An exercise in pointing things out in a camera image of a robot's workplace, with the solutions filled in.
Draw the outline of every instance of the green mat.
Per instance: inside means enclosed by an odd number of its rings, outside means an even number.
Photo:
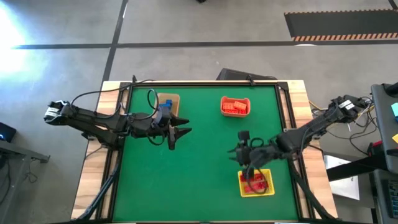
[[[238,131],[271,138],[282,131],[273,86],[156,88],[180,95],[179,116],[193,130],[174,151],[144,139],[127,138],[114,209],[115,222],[297,220],[287,161],[273,161],[275,195],[242,198],[238,163],[227,151]],[[147,88],[135,88],[130,112],[151,113]],[[249,98],[251,113],[230,118],[220,113],[222,96]]]

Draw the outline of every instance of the wooden table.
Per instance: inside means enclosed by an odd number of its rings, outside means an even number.
[[[305,90],[303,80],[279,80],[275,82],[287,82],[289,85],[290,99],[292,102],[293,113],[297,127],[301,127],[312,119],[310,105],[308,103],[308,96]],[[102,90],[112,90],[119,88],[121,82],[104,82]],[[287,127],[290,127],[289,112],[287,110],[287,103],[283,91],[280,92],[282,98],[282,106],[284,108],[285,120]],[[99,97],[97,112],[104,114],[113,114],[118,98],[118,91],[111,91],[101,93]],[[311,144],[319,146],[318,141],[313,141]],[[87,154],[99,148],[100,144],[96,141],[90,141],[87,148]],[[319,202],[326,208],[326,210],[337,217],[337,211],[333,196],[331,193],[328,176],[326,174],[325,165],[323,163],[322,153],[316,149],[308,147],[303,152],[305,169],[307,173],[308,182],[311,191],[317,197]],[[104,171],[104,162],[106,160],[106,149],[100,149],[97,153],[92,154],[83,164],[80,183],[76,193],[75,204],[73,206],[71,218],[79,217],[92,202],[101,187],[101,179]],[[109,205],[109,194],[104,200],[104,207],[102,210],[103,217],[106,217]],[[308,217],[308,210],[305,209],[306,199],[303,192],[299,190],[300,200],[303,208],[303,216]]]

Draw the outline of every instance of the white paper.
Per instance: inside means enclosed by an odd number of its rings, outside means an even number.
[[[326,169],[350,163],[350,161],[333,156],[324,156]],[[358,176],[329,182],[331,192],[340,196],[359,200]]]

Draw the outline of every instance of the orange bin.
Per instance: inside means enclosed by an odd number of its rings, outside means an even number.
[[[223,109],[223,104],[224,103],[235,103],[235,101],[240,102],[240,103],[244,103],[246,104],[246,110],[245,113],[229,113],[227,112],[225,109]],[[245,99],[234,99],[234,98],[228,98],[226,96],[223,96],[221,98],[221,114],[223,114],[224,116],[231,116],[231,117],[235,117],[235,118],[244,118],[246,117],[249,113],[250,113],[250,100],[245,98]]]

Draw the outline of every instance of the concrete floor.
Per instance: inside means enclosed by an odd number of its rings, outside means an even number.
[[[12,44],[101,44],[113,38],[121,0],[0,1],[0,122],[18,130],[14,142],[50,154],[33,164],[39,176],[25,183],[10,223],[50,223],[70,218],[85,141],[72,128],[43,122],[47,103],[99,90],[108,49],[6,50]],[[290,40],[283,12],[390,8],[386,0],[130,0],[119,39],[128,42]],[[320,106],[344,94],[369,95],[373,83],[396,82],[398,45],[313,47],[223,47],[118,49],[110,80],[214,80],[224,67],[278,79],[305,80]],[[98,96],[76,104],[93,109]],[[333,130],[348,136],[346,126]],[[365,149],[378,133],[357,139]],[[326,152],[361,157],[351,145],[326,135]],[[360,177],[361,201],[335,197],[339,216],[370,222],[373,206],[367,176]]]

